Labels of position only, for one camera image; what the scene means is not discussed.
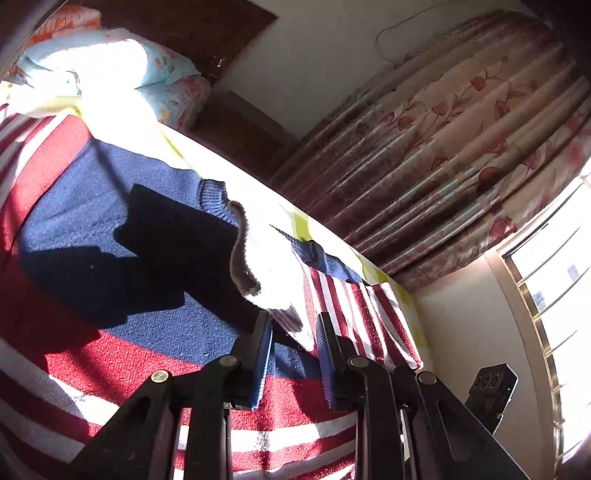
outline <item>wooden headboard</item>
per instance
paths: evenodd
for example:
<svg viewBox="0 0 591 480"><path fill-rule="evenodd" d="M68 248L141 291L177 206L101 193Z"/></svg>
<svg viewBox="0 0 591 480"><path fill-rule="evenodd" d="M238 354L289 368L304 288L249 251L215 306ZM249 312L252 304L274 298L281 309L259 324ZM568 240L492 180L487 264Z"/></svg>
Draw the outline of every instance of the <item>wooden headboard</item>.
<svg viewBox="0 0 591 480"><path fill-rule="evenodd" d="M277 18L248 0L74 0L105 28L124 27L190 58L211 83Z"/></svg>

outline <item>floral curtain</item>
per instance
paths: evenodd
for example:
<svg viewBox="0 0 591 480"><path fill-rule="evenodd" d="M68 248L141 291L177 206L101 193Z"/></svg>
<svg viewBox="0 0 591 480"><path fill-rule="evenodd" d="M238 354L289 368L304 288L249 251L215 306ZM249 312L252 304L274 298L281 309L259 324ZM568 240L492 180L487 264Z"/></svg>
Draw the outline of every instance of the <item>floral curtain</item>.
<svg viewBox="0 0 591 480"><path fill-rule="evenodd" d="M414 291L530 220L591 154L591 96L537 19L472 19L370 80L273 186Z"/></svg>

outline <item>bolt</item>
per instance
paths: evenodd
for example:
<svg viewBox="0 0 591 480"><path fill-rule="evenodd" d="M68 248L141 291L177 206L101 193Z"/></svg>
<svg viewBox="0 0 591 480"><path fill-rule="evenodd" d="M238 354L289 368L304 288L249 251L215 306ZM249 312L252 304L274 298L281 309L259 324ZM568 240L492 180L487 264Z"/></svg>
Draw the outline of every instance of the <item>bolt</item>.
<svg viewBox="0 0 591 480"><path fill-rule="evenodd" d="M349 363L352 367L365 368L369 365L369 360L364 356L356 355L351 357Z"/></svg>
<svg viewBox="0 0 591 480"><path fill-rule="evenodd" d="M156 370L150 377L154 383L162 383L168 380L168 372L166 370Z"/></svg>
<svg viewBox="0 0 591 480"><path fill-rule="evenodd" d="M418 375L418 379L425 385L434 385L437 382L437 377L431 372L421 372Z"/></svg>
<svg viewBox="0 0 591 480"><path fill-rule="evenodd" d="M220 358L220 365L223 367L233 367L238 363L238 358L233 355L224 355Z"/></svg>

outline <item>window frame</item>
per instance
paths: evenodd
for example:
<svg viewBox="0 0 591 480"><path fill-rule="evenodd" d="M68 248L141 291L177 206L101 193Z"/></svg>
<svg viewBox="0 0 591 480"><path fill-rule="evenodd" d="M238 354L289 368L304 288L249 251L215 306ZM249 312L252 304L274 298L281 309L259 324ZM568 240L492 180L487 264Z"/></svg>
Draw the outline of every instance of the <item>window frame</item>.
<svg viewBox="0 0 591 480"><path fill-rule="evenodd" d="M589 167L591 162L588 162L584 171ZM526 283L519 285L522 275L513 263L511 255L545 227L579 188L586 187L591 189L589 175L582 173L517 233L485 253L485 259L495 274L515 317L530 365L543 433L543 472L548 472L548 479L554 479L556 468L561 464L562 457L568 454L568 451L563 452L561 385L543 324L535 319L535 315L538 314L537 306Z"/></svg>

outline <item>black mount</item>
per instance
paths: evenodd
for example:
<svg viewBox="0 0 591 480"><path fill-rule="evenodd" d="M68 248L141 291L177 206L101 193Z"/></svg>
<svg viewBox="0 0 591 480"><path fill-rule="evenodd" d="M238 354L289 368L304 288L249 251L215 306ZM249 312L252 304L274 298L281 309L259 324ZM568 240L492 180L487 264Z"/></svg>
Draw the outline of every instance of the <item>black mount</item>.
<svg viewBox="0 0 591 480"><path fill-rule="evenodd" d="M74 458L66 478L169 478L181 412L191 408L184 478L232 479L230 410L258 407L271 340L271 319L261 312L252 334L238 338L230 355L177 377L154 372Z"/></svg>
<svg viewBox="0 0 591 480"><path fill-rule="evenodd" d="M465 406L431 372L357 355L328 314L316 332L326 400L359 412L356 479L528 480L492 436L517 383L508 366L482 369Z"/></svg>

